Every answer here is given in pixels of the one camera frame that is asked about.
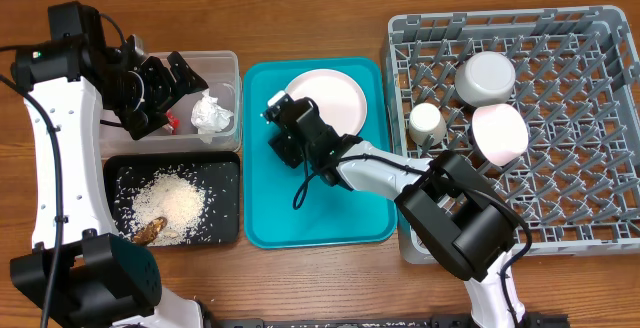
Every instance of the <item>crumpled paper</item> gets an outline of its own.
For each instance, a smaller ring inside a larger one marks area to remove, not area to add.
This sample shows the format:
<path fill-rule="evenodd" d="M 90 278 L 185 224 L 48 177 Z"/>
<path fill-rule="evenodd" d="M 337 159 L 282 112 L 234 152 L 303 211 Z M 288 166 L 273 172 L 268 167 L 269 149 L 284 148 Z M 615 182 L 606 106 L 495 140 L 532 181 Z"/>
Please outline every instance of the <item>crumpled paper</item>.
<path fill-rule="evenodd" d="M 222 131 L 231 123 L 233 112 L 218 105 L 218 98 L 209 96 L 209 89 L 202 92 L 202 99 L 196 102 L 191 112 L 191 124 L 198 128 L 198 134 L 211 134 Z M 212 138 L 201 138 L 211 143 Z"/>

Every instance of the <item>teal tray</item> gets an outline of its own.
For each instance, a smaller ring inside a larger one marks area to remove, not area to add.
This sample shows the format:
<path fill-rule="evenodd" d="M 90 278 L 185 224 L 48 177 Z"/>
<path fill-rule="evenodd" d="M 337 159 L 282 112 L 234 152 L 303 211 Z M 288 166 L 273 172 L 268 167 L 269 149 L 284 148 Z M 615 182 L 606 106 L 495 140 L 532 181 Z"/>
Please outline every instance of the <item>teal tray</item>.
<path fill-rule="evenodd" d="M 269 146 L 278 131 L 260 116 L 267 101 L 298 75 L 335 69 L 353 78 L 367 98 L 367 119 L 360 136 L 389 150 L 382 79 L 367 58 L 332 58 L 261 63 L 244 78 L 243 184 L 244 229 L 249 241 L 264 248 L 308 247 L 383 241 L 395 230 L 394 204 L 371 193 L 329 187 L 319 178 L 309 185 L 304 205 L 292 208 L 304 180 L 302 165 L 287 167 Z"/>

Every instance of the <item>pink plate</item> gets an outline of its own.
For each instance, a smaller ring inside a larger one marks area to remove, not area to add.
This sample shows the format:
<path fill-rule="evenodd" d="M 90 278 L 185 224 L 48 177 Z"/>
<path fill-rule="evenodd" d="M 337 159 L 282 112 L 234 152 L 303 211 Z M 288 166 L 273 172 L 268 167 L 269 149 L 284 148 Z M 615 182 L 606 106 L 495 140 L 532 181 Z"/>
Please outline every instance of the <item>pink plate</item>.
<path fill-rule="evenodd" d="M 320 118 L 338 135 L 357 135 L 367 118 L 367 99 L 348 75 L 332 69 L 315 69 L 297 76 L 287 86 L 293 99 L 313 99 Z"/>

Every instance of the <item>wood grain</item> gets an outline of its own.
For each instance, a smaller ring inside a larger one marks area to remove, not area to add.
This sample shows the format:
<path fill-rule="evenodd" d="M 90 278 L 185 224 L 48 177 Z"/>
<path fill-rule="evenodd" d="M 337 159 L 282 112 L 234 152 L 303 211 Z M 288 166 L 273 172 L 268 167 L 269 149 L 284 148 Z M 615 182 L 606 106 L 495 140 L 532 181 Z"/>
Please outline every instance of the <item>wood grain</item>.
<path fill-rule="evenodd" d="M 0 2 L 0 44 L 48 39 L 47 6 Z M 83 0 L 152 51 L 233 50 L 242 74 L 271 60 L 365 56 L 380 63 L 393 15 L 614 4 L 640 26 L 640 0 Z M 110 42 L 116 35 L 105 26 Z M 10 55 L 0 56 L 8 73 Z M 9 280 L 29 252 L 36 214 L 31 127 L 20 99 L 0 89 L 0 326 L 33 327 L 40 310 Z M 268 320 L 425 317 L 468 312 L 461 282 L 438 265 L 405 263 L 394 235 L 380 244 L 265 251 L 243 233 L 219 248 L 153 248 L 163 283 L 197 296 L 220 318 Z M 568 313 L 574 327 L 638 327 L 640 256 L 529 257 L 514 269 L 531 311 Z"/>

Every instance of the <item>gray dish rack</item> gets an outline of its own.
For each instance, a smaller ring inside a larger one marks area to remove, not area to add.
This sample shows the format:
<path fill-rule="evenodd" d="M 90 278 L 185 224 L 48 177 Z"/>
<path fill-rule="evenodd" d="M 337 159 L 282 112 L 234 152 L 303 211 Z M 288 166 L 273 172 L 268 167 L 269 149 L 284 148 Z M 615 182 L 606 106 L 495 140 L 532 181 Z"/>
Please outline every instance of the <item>gray dish rack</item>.
<path fill-rule="evenodd" d="M 529 254 L 640 252 L 640 120 L 631 95 L 640 62 L 624 13 L 612 6 L 414 14 L 388 26 L 385 100 L 393 151 L 462 154 L 529 224 Z M 473 54 L 500 52 L 516 69 L 509 100 L 529 129 L 529 147 L 505 167 L 470 144 L 471 113 L 456 101 L 456 69 Z M 442 143 L 413 144 L 406 134 L 415 104 L 441 108 Z M 443 209 L 453 213 L 460 201 Z M 404 218 L 403 257 L 434 262 Z M 524 234 L 515 234 L 520 249 Z"/>

